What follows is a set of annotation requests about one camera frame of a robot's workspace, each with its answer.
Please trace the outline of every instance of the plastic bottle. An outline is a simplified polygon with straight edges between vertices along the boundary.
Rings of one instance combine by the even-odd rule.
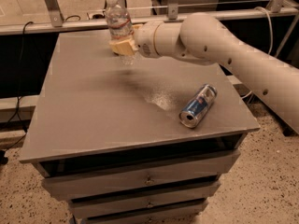
[[[121,7],[118,0],[106,0],[106,21],[111,38],[121,40],[132,37],[134,28],[132,26],[130,14],[125,7]],[[133,64],[134,56],[120,55],[124,64]]]

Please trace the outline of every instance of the drawer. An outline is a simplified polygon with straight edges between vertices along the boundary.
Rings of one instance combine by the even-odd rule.
[[[219,186],[220,182],[216,181],[144,190],[138,193],[126,191],[118,196],[103,197],[102,195],[102,197],[85,202],[70,203],[69,207],[77,218],[96,217],[207,198],[212,196]]]
[[[205,210],[207,201],[197,200],[168,206],[152,208],[137,212],[129,212],[117,216],[88,218],[86,224],[141,224],[151,223],[153,221],[167,219],[171,217],[182,217],[187,215],[197,215]]]
[[[222,151],[167,161],[59,176],[43,180],[43,187],[57,200],[72,200],[128,189],[138,189],[227,173],[240,152]]]

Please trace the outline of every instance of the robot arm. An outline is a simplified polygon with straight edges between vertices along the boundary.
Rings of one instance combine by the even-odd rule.
[[[135,43],[145,57],[221,64],[299,133],[299,70],[240,41],[214,17],[148,22],[135,32]]]

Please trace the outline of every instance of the dresser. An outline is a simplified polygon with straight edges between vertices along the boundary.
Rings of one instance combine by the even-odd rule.
[[[60,34],[20,162],[86,223],[151,223],[197,215],[259,124],[215,63],[136,57],[109,32]],[[205,83],[218,96],[195,129],[180,110]]]

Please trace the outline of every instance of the terrazzo floor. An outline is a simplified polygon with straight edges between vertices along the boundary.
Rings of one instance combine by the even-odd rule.
[[[208,198],[206,210],[197,217],[156,224],[299,223],[299,136],[285,137],[262,103],[254,102],[249,109],[261,130],[246,137],[240,158],[221,177],[221,186]],[[0,166],[0,223],[73,223],[67,204],[43,190],[38,171],[31,164],[19,163],[20,150],[11,149],[8,164]]]

